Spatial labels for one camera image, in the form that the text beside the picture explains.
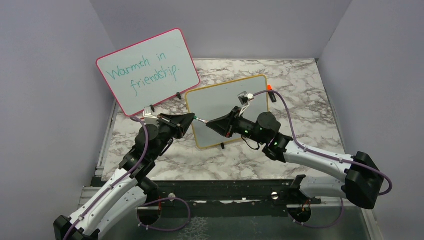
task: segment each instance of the gray wall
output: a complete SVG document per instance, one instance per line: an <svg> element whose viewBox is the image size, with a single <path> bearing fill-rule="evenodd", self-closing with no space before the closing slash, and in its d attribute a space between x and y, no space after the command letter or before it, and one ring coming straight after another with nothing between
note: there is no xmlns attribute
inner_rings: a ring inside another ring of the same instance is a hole
<svg viewBox="0 0 424 240"><path fill-rule="evenodd" d="M113 45L179 27L194 58L319 58L351 0L91 0Z"/></svg>
<svg viewBox="0 0 424 240"><path fill-rule="evenodd" d="M94 174L114 48L86 0L2 1L0 23L0 238L54 239Z"/></svg>
<svg viewBox="0 0 424 240"><path fill-rule="evenodd" d="M393 180L375 208L386 240L424 234L423 43L423 0L353 0L318 62L347 151Z"/></svg>

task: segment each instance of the yellow frame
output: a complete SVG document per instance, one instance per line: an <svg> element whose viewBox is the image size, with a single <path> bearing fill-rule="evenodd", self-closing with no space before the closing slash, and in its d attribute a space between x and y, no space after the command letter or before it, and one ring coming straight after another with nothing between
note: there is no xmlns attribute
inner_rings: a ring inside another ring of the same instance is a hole
<svg viewBox="0 0 424 240"><path fill-rule="evenodd" d="M207 88L216 87L216 86L219 86L219 85L224 85L224 84L230 84L230 83L234 83L234 82L238 82L238 81L243 81L243 80L247 80L247 79L257 78L257 77L261 77L261 76L265 78L265 90L266 90L267 89L267 86L268 86L268 78L264 74L249 76L249 77L245 77L245 78L241 78L241 79L231 80L231 81L222 82L222 83L218 83L218 84L214 84L214 85L210 85L210 86L204 86L204 87L200 87L200 88L188 90L187 93L185 94L185 97L184 97L185 104L187 105L187 110L188 110L189 113L191 113L190 107L189 107L189 101L187 100L187 95L189 93L191 93L191 92L195 92L195 91L199 91L199 90L203 90L203 89L207 89ZM266 97L266 108L267 108L267 111L269 112L270 111L270 105L269 105L269 102L268 101L269 101L268 100L268 97ZM217 144L213 144L213 145L210 145L210 146L199 146L198 139L196 137L195 127L193 126L193 124L191 125L191 128L193 129L194 140L196 141L196 146L199 149L206 149L206 148L210 148L210 147L213 147L213 146L218 146L218 145L221 144L221 143L217 143ZM240 139L242 139L242 138L239 137L239 138L231 139L231 140L228 140L228 141L224 141L223 143L226 144L226 143L234 142L234 141L237 141L237 140L240 140Z"/></svg>

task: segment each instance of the table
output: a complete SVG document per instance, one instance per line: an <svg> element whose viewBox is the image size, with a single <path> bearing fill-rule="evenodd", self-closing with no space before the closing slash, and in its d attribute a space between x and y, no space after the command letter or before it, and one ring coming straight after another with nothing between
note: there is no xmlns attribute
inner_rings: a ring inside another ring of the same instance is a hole
<svg viewBox="0 0 424 240"><path fill-rule="evenodd" d="M317 64L314 59L278 60L195 60L201 82L197 88L264 74L268 84L285 97L299 141L323 150L344 153ZM282 102L269 102L270 111L281 123L280 132L291 136ZM155 114L187 113L184 99L172 98L155 106ZM113 129L102 156L102 181L107 181L124 155L134 145L140 123L131 121L117 108ZM227 143L225 149L196 147L192 128L176 140L156 161L148 177L158 180L255 180L294 179L297 175L324 173L291 163L269 160L261 151L250 149L242 140Z"/></svg>

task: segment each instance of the robotic arm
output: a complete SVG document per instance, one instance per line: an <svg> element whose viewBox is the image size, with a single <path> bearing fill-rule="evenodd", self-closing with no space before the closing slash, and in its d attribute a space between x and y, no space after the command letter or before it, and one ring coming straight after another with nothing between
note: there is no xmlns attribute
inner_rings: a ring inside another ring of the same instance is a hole
<svg viewBox="0 0 424 240"><path fill-rule="evenodd" d="M254 96L244 92L238 97L242 107L236 106L226 116L211 121L197 118L194 113L160 114L155 117L149 107L145 108L145 125L142 123L143 127L135 138L133 148L124 156L110 180L90 201L70 217L61 215L56 219L56 239L101 239L131 210L146 202L158 200L158 185L148 179L147 175L155 167L155 160L168 150L174 139L185 135L193 120L205 123L221 136L231 138L234 134L240 134L264 145L262 152L273 161L299 164L329 175L317 178L297 176L290 186L289 198L304 202L314 197L337 197L348 199L360 208L374 208L384 179L366 153L358 152L352 156L307 146L298 142L294 134L292 138L279 133L281 124L270 112L261 113L256 122L245 119L243 113ZM144 208L148 211L160 210L158 205Z"/></svg>

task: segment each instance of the cable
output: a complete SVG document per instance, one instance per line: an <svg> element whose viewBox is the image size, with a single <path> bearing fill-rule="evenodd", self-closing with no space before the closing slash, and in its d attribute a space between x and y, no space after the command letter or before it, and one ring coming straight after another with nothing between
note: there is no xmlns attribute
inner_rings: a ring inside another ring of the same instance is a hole
<svg viewBox="0 0 424 240"><path fill-rule="evenodd" d="M330 155L327 155L325 153L321 153L321 152L318 152L318 151L315 151L315 150L312 150L312 149L309 149L309 148L306 149L302 144L300 144L298 142L298 139L297 139L296 134L295 134L295 129L293 128L293 122L292 122L292 117L291 117L290 112L289 112L289 107L287 106L286 101L284 101L283 96L281 96L281 94L279 92L274 91L274 90L264 90L264 91L260 91L260 92L257 92L255 94L253 94L253 96L257 96L259 94L268 93L268 92L277 94L279 96L279 98L281 99L282 103L284 104L285 111L287 112L288 123L290 124L291 134L293 135L293 140L294 140L294 142L296 143L296 145L299 148L303 149L306 152L310 152L312 154L315 154L315 155L318 155L318 156L321 156L321 157L324 157L324 158L327 158L327 159L330 159L330 160L334 160L334 161L340 162L340 158L337 158L337 157L334 157L334 156L330 156ZM356 166L362 167L362 168L367 169L367 170L369 170L369 171L371 171L373 173L376 173L376 174L382 176L384 179L386 179L387 180L387 183L388 183L388 188L387 188L386 191L380 192L378 194L379 196L386 195L386 194L388 194L388 193L390 193L392 191L392 189L393 189L392 180L390 180L390 178L386 174L382 173L381 171L376 170L376 169L374 169L374 168L372 168L370 166L367 166L365 164L352 161L352 160L342 159L341 162L342 163L347 163L347 164L351 164L351 165L356 165Z"/></svg>
<svg viewBox="0 0 424 240"><path fill-rule="evenodd" d="M309 224L304 223L304 222L298 222L298 221L296 221L292 217L292 215L290 215L290 214L288 216L293 220L293 223L298 224L298 225L301 225L302 227L307 227L307 228L310 228L310 229L327 229L327 228L331 228L332 226L334 226L334 225L336 225L336 224L338 224L340 222L340 220L342 219L343 214L345 213L345 204L343 203L343 199L340 198L340 201L341 201L341 210L340 210L341 212L340 212L340 215L338 216L338 218L333 223L330 223L328 225L324 225L324 226L309 225Z"/></svg>
<svg viewBox="0 0 424 240"><path fill-rule="evenodd" d="M145 145L144 145L144 150L143 153L140 157L140 159L138 160L138 162L124 175L122 175L120 178L118 178L116 181L114 181L112 184L110 184L111 188L106 188L91 204L90 206L88 206L85 211L80 215L80 217L78 219L75 220L75 222L72 224L72 226L68 229L68 231L65 234L65 237L63 238L63 240L67 240L69 238L69 235L71 234L72 230L75 228L75 226L80 223L80 218L82 218L84 220L84 217L89 213L89 211L100 201L100 199L103 198L103 196L105 196L106 193L108 193L111 189L113 189L113 187L115 187L117 184L119 184L120 181L122 181L122 179L126 178L128 175L132 174L137 167L142 163L143 159L146 156L147 153L147 149L149 147L149 132L147 130L147 127L145 125L145 123L138 117L136 116L131 116L130 117L131 120L133 120L134 122L139 122L141 123L141 126L144 129L145 132Z"/></svg>
<svg viewBox="0 0 424 240"><path fill-rule="evenodd" d="M257 148L253 148L253 147L251 147L250 145L249 145L249 143L248 143L248 141L246 141L246 139L245 139L245 137L244 136L241 136L241 139L243 139L243 141L247 144L247 146L250 148L250 149L253 149L253 150L259 150L261 147L259 146L259 143L257 144Z"/></svg>
<svg viewBox="0 0 424 240"><path fill-rule="evenodd" d="M142 206L145 207L145 206L149 206L149 205L152 205L152 204L155 204L155 203L158 203L158 202L162 202L162 201L166 201L166 200L177 200L177 201L180 201L183 204L185 204L185 206L187 207L187 210L188 210L188 217L187 217L187 221L185 221L185 223L183 225L181 225L177 228L173 228L173 229L163 229L163 228L158 228L158 227L154 227L154 226L150 226L150 225L144 225L142 223L142 221L140 220L139 215L137 214L137 219L138 219L138 222L139 222L138 226L143 226L143 227L146 228L146 230L153 229L153 230L161 231L161 232L175 232L175 231L178 231L178 230L185 228L190 223L192 212L190 210L189 204L186 201L182 200L181 198L178 198L178 197L161 198L161 199L158 199L158 200L151 201L149 203L145 203Z"/></svg>

